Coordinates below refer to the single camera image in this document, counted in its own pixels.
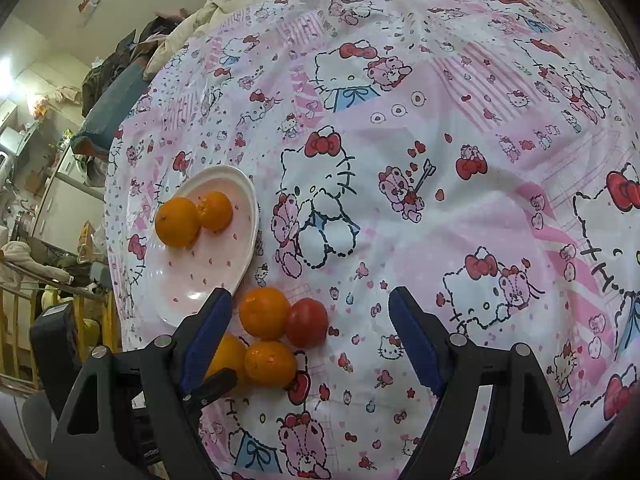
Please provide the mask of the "large orange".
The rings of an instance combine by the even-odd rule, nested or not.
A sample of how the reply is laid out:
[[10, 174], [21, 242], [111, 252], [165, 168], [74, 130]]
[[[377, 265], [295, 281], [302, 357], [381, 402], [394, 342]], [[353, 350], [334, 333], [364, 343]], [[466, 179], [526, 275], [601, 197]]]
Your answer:
[[156, 213], [154, 228], [160, 241], [171, 248], [191, 246], [200, 234], [198, 210], [188, 198], [178, 196], [163, 203]]
[[224, 336], [222, 336], [221, 341], [218, 344], [218, 348], [214, 354], [212, 362], [209, 363], [208, 370], [205, 373], [205, 378], [209, 378], [224, 368], [228, 368], [229, 370], [235, 371], [238, 385], [243, 385], [244, 382], [246, 382], [244, 367], [245, 355], [245, 344], [243, 344], [239, 338], [236, 338], [229, 333], [224, 333]]

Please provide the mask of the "mandarin orange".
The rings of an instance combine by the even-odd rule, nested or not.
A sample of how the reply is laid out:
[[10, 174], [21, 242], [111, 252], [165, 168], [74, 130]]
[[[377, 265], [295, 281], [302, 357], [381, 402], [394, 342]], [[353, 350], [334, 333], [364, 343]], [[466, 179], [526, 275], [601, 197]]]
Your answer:
[[255, 338], [275, 340], [285, 333], [291, 304], [273, 287], [250, 290], [239, 305], [239, 318], [244, 330]]
[[246, 350], [245, 374], [268, 388], [286, 388], [295, 378], [297, 360], [293, 351], [278, 340], [258, 340]]

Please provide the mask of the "red tomato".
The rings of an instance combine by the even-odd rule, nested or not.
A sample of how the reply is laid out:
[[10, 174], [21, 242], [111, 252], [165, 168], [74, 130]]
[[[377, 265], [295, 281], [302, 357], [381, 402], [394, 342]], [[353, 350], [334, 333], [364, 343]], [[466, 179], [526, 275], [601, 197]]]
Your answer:
[[326, 307], [318, 300], [303, 298], [288, 312], [285, 336], [296, 348], [314, 348], [326, 340], [328, 328]]

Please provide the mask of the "pink white oval plate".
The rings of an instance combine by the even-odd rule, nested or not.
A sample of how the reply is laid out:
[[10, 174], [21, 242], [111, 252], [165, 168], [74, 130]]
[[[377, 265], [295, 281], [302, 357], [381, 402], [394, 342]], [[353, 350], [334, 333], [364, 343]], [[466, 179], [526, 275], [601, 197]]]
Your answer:
[[228, 197], [230, 226], [219, 234], [203, 230], [188, 248], [169, 248], [155, 234], [146, 243], [151, 307], [171, 327], [198, 312], [214, 288], [236, 292], [254, 256], [259, 210], [252, 181], [238, 168], [213, 166], [186, 179], [174, 195], [196, 203], [207, 192]]

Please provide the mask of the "large orange on plate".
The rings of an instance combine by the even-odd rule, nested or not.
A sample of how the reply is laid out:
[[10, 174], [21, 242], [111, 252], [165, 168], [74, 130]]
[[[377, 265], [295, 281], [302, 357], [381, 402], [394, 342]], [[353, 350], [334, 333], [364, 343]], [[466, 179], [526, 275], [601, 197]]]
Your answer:
[[163, 203], [156, 213], [154, 228], [160, 241], [171, 248], [191, 246], [200, 234], [198, 210], [188, 198], [178, 196]]

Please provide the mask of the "small mandarin on plate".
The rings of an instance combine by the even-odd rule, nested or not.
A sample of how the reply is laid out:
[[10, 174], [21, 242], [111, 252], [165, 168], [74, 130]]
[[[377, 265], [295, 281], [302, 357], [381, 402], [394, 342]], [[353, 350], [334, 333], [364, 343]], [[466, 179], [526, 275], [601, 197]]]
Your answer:
[[231, 223], [232, 217], [232, 203], [223, 192], [209, 192], [198, 200], [198, 221], [203, 229], [221, 232]]

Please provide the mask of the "blue pillow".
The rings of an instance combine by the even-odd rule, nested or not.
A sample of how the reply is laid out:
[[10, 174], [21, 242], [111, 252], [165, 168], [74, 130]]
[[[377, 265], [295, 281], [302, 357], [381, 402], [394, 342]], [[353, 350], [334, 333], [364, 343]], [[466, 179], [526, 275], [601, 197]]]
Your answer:
[[143, 73], [140, 63], [131, 63], [100, 96], [70, 139], [75, 155], [107, 159], [120, 125], [148, 88]]

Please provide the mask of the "Hello Kitty pink bedsheet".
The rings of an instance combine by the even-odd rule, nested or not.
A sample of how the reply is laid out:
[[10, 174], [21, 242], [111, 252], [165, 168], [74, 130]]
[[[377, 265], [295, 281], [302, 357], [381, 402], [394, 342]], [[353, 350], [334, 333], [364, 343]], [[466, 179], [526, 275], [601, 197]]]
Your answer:
[[108, 153], [122, 342], [158, 208], [228, 165], [259, 208], [242, 289], [328, 312], [290, 390], [247, 386], [198, 433], [222, 476], [393, 479], [436, 404], [388, 316], [408, 288], [474, 344], [532, 348], [572, 452], [639, 399], [639, 62], [573, 0], [268, 0], [163, 66]]

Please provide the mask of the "pile of dark clothes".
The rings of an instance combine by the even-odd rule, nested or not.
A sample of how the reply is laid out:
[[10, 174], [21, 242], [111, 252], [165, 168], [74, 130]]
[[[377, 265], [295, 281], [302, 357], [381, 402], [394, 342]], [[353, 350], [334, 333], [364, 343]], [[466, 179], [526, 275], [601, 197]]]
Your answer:
[[156, 12], [140, 34], [134, 29], [104, 61], [94, 62], [81, 86], [82, 117], [89, 115], [102, 94], [129, 65], [138, 62], [145, 66], [168, 35], [189, 16], [185, 8], [174, 13]]

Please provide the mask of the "red wall hook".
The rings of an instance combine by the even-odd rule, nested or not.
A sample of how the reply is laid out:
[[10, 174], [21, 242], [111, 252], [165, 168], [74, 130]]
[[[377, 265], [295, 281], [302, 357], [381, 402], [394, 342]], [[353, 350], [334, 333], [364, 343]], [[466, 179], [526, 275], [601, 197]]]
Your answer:
[[78, 12], [80, 14], [91, 14], [98, 5], [101, 3], [101, 0], [82, 0], [81, 3], [78, 4]]

